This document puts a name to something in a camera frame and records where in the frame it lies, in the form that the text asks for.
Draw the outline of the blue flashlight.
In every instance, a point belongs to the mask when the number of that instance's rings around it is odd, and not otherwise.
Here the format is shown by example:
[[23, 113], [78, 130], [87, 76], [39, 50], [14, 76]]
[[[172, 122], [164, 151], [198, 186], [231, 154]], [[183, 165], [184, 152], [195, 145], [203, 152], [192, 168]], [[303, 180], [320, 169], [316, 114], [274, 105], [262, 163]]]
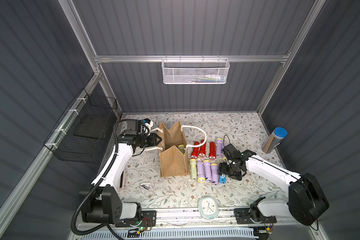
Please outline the blue flashlight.
[[219, 183], [220, 184], [225, 184], [226, 183], [226, 175], [221, 175], [220, 176]]

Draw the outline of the brown burlap tote bag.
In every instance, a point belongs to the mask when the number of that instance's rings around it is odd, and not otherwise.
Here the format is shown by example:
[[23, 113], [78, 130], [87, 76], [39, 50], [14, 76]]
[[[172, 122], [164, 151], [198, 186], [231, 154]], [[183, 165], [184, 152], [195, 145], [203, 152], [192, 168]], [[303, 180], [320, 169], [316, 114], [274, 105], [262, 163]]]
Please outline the brown burlap tote bag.
[[[159, 151], [160, 176], [162, 178], [187, 176], [190, 174], [189, 149], [200, 147], [203, 143], [201, 142], [198, 145], [188, 144], [185, 128], [200, 131], [204, 134], [203, 140], [207, 141], [207, 133], [204, 130], [195, 126], [182, 125], [180, 121], [175, 123], [170, 129], [164, 123], [160, 123], [158, 128], [152, 129], [153, 133], [158, 134], [162, 138], [162, 142], [156, 147], [148, 148], [148, 150]], [[181, 144], [186, 146], [184, 154], [178, 149], [178, 145]]]

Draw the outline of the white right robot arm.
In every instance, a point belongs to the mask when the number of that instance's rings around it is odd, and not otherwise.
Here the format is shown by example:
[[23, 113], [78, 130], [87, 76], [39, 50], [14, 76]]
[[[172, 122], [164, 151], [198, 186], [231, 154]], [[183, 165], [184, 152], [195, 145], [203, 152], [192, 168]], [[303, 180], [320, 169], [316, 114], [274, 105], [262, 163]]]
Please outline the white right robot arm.
[[270, 199], [260, 197], [250, 204], [247, 216], [253, 223], [264, 223], [270, 217], [294, 218], [310, 226], [330, 207], [317, 178], [283, 169], [258, 156], [255, 152], [240, 152], [232, 144], [222, 149], [226, 162], [220, 163], [219, 174], [241, 181], [248, 172], [257, 174], [284, 191], [287, 196]]

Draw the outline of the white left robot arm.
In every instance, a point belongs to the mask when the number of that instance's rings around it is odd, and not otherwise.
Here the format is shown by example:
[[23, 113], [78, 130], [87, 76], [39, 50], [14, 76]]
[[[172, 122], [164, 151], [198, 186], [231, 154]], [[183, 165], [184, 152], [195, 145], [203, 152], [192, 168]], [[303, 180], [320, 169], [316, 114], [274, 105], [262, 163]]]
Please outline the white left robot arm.
[[71, 231], [75, 235], [88, 235], [103, 227], [110, 228], [119, 221], [135, 224], [142, 220], [141, 205], [123, 202], [117, 188], [127, 162], [136, 156], [136, 149], [144, 151], [162, 141], [151, 131], [152, 127], [150, 119], [124, 119], [114, 124], [114, 146], [110, 157], [91, 185], [80, 191], [80, 204], [71, 220]]

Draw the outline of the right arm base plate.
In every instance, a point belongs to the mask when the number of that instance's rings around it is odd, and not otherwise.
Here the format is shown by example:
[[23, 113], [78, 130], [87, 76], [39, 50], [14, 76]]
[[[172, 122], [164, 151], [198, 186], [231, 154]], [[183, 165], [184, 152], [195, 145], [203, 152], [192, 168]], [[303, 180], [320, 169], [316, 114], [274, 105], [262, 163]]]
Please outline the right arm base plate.
[[265, 217], [255, 208], [236, 208], [234, 216], [238, 224], [275, 224], [277, 222], [276, 217]]

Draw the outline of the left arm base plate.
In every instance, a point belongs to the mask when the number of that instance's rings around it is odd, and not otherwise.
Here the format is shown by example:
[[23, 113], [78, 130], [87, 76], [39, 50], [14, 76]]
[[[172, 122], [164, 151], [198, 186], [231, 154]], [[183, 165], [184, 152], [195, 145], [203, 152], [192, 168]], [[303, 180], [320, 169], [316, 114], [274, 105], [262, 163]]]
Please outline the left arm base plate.
[[154, 227], [156, 225], [157, 211], [138, 212], [132, 219], [123, 219], [115, 224], [117, 228], [128, 227]]

